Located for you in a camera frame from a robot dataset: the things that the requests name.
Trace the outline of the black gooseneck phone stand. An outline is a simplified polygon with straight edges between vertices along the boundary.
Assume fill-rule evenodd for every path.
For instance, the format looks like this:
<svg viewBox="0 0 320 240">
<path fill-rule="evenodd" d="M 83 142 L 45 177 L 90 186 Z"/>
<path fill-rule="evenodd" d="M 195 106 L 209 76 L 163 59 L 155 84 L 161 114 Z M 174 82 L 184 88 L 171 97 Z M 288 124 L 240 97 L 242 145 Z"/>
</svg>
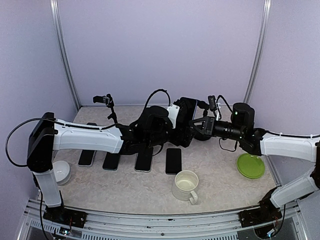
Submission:
<svg viewBox="0 0 320 240">
<path fill-rule="evenodd" d="M 197 100 L 197 106 L 203 110 L 202 112 L 202 116 L 203 117 L 206 117 L 208 115 L 208 111 L 210 109 L 210 106 L 205 102 L 205 101 L 202 101 L 202 100 Z M 205 136 L 205 135 L 202 135 L 200 134 L 199 132 L 197 132 L 195 135 L 194 135 L 194 138 L 198 141 L 207 141 L 209 140 L 211 137 L 210 136 Z"/>
</svg>

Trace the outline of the phone with purple edge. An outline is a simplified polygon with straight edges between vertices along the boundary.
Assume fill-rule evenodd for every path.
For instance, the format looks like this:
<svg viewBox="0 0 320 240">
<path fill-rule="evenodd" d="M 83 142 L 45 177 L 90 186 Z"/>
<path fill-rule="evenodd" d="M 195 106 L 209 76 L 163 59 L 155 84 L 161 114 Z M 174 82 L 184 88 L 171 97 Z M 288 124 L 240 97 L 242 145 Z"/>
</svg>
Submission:
<svg viewBox="0 0 320 240">
<path fill-rule="evenodd" d="M 182 170 L 182 151 L 180 148 L 168 148 L 166 150 L 165 173 L 176 175 Z"/>
</svg>

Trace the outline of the black round-base phone stand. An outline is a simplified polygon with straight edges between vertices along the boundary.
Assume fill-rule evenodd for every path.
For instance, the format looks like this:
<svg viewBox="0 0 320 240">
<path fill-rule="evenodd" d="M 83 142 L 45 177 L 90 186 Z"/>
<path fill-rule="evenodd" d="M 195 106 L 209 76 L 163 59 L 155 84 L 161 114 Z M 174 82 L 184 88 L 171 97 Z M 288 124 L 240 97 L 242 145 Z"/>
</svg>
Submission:
<svg viewBox="0 0 320 240">
<path fill-rule="evenodd" d="M 110 93 L 103 96 L 96 95 L 93 97 L 92 100 L 93 100 L 93 103 L 105 104 L 105 106 L 109 108 L 111 111 L 110 114 L 107 116 L 107 119 L 108 120 L 112 119 L 115 124 L 118 123 L 117 114 L 114 110 L 115 103 Z"/>
</svg>

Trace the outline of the blue-edged phone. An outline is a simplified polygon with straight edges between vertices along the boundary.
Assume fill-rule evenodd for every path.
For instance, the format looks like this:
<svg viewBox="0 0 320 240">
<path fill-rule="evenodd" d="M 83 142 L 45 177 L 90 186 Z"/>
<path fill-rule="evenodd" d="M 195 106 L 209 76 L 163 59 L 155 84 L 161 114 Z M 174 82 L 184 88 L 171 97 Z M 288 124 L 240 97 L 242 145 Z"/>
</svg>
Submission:
<svg viewBox="0 0 320 240">
<path fill-rule="evenodd" d="M 194 98 L 182 97 L 180 99 L 180 113 L 185 122 L 194 119 L 198 101 Z"/>
</svg>

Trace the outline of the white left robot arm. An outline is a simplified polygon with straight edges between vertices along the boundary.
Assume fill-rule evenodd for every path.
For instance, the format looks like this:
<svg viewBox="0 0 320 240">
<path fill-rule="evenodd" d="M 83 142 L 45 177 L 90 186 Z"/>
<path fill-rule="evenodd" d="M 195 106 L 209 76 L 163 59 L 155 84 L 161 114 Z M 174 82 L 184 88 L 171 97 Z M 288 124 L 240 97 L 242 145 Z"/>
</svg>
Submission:
<svg viewBox="0 0 320 240">
<path fill-rule="evenodd" d="M 130 125 L 86 125 L 56 119 L 47 112 L 29 136 L 27 167 L 34 174 L 50 214 L 63 223 L 70 218 L 53 172 L 53 151 L 87 150 L 133 155 L 167 142 L 188 147 L 193 138 L 189 122 L 198 101 L 182 97 L 164 108 L 146 107 Z"/>
</svg>

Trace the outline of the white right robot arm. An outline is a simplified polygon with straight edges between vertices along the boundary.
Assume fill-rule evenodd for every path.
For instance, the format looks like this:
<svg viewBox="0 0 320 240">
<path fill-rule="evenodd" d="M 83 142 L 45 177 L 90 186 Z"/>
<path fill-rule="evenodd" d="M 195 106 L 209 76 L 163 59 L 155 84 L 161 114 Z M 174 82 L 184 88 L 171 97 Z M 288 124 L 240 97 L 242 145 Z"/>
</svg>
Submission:
<svg viewBox="0 0 320 240">
<path fill-rule="evenodd" d="M 205 137 L 235 140 L 246 153 L 254 156 L 282 156 L 306 160 L 315 164 L 302 176 L 271 190 L 267 202 L 256 210 L 256 218 L 266 222 L 285 204 L 308 196 L 320 189 L 320 138 L 272 133 L 254 127 L 255 110 L 246 103 L 235 103 L 230 121 L 204 116 L 189 125 Z"/>
</svg>

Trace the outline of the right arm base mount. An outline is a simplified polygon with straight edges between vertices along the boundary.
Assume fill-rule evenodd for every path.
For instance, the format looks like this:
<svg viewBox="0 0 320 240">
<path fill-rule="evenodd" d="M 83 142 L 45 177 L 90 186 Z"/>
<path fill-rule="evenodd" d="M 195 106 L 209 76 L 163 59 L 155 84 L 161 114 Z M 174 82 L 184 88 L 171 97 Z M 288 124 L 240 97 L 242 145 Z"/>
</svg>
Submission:
<svg viewBox="0 0 320 240">
<path fill-rule="evenodd" d="M 269 211 L 261 207 L 240 211 L 238 216 L 242 228 L 272 222 L 283 217 L 278 209 Z"/>
</svg>

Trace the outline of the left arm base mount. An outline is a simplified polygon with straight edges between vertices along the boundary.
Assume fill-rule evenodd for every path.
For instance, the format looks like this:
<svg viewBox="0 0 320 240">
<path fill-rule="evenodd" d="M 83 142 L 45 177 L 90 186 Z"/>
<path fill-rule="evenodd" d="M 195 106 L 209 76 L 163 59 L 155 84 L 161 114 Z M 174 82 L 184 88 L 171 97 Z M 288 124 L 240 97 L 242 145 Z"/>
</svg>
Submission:
<svg viewBox="0 0 320 240">
<path fill-rule="evenodd" d="M 47 208 L 43 214 L 45 220 L 76 228 L 84 228 L 87 213 L 68 208 Z"/>
</svg>

